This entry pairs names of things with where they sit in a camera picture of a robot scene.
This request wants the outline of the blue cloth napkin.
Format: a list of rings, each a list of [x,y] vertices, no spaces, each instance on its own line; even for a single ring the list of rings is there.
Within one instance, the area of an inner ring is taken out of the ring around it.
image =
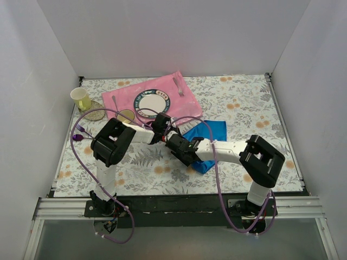
[[[211,132],[213,134],[214,140],[217,140],[217,141],[227,140],[227,125],[225,121],[205,120],[204,122],[211,128]],[[210,139],[210,134],[206,125],[203,123],[199,123],[192,129],[187,131],[185,134],[183,134],[183,137],[189,141],[191,141],[195,137]],[[205,174],[211,168],[213,168],[214,165],[215,165],[215,162],[213,160],[197,161],[192,163],[191,167],[198,173]]]

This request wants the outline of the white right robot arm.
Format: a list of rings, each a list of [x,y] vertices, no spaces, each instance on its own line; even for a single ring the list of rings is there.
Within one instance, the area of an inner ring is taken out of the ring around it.
[[[222,161],[243,166],[252,178],[245,202],[246,211],[258,215],[265,209],[265,200],[276,185],[285,162],[284,155],[259,135],[247,141],[210,141],[196,137],[191,141],[170,132],[166,147],[186,166],[203,161]]]

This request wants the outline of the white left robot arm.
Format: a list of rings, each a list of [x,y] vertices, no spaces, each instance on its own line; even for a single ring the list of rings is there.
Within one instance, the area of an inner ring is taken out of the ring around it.
[[[116,196],[114,179],[115,166],[125,156],[131,143],[153,145],[160,141],[166,142],[174,134],[181,137],[181,131],[175,125],[169,127],[172,120],[164,113],[150,122],[149,126],[124,123],[116,118],[110,119],[91,143],[93,156],[97,163],[98,184],[91,191],[90,198],[94,208],[105,217],[115,212]]]

